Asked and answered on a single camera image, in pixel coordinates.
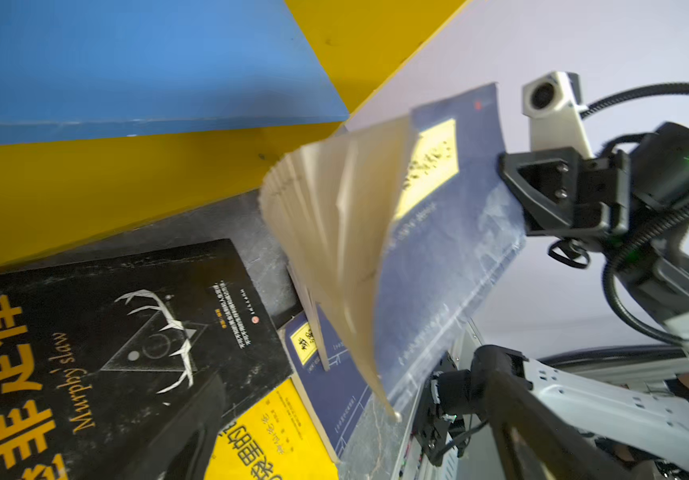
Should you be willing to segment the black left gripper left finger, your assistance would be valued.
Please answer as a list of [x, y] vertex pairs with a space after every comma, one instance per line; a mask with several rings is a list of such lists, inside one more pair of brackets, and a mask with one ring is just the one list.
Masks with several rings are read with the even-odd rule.
[[130, 439], [104, 464], [106, 479], [156, 479], [170, 466], [185, 478], [206, 472], [226, 406], [226, 388], [216, 374], [194, 393], [132, 428]]

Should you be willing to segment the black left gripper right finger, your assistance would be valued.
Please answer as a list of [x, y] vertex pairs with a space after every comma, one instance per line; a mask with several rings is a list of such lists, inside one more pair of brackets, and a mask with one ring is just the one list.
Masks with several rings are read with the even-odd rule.
[[629, 479], [631, 474], [590, 446], [509, 370], [482, 374], [484, 417], [508, 479]]

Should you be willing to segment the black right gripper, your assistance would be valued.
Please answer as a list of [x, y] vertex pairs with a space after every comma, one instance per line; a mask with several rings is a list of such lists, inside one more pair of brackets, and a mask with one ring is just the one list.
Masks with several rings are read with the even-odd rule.
[[585, 159], [572, 148], [504, 153], [498, 173], [520, 203], [528, 236], [611, 237], [628, 230], [631, 159]]

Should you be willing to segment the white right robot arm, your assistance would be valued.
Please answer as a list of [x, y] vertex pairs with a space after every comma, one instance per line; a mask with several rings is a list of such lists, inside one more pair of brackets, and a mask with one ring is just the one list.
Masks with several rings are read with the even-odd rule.
[[[530, 236], [584, 269], [599, 252], [604, 298], [628, 327], [689, 354], [689, 128], [666, 122], [589, 148], [584, 121], [624, 102], [689, 96], [689, 83], [625, 90], [584, 105], [578, 77], [553, 72], [522, 93], [530, 150], [504, 154], [499, 174]], [[490, 428], [509, 479], [689, 478], [689, 398], [664, 397], [570, 374], [495, 345], [466, 370], [425, 382], [413, 433], [440, 466], [474, 429]]]

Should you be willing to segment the yellow cartoon cover book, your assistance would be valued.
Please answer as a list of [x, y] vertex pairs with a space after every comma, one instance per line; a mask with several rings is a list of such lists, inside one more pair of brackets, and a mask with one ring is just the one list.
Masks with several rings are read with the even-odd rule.
[[207, 480], [336, 478], [338, 468], [292, 380], [218, 435], [206, 469]]

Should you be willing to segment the black book orange title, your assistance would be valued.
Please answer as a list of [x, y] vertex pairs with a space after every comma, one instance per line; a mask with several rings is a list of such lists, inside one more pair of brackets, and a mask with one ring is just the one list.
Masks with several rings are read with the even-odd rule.
[[230, 240], [0, 274], [0, 479], [106, 479], [206, 379], [220, 433], [290, 372]]

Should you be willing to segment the yellow wooden bookshelf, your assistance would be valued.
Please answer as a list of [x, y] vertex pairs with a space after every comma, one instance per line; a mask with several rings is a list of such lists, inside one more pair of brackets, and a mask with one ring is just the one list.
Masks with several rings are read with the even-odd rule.
[[260, 184], [459, 1], [0, 1], [0, 267]]

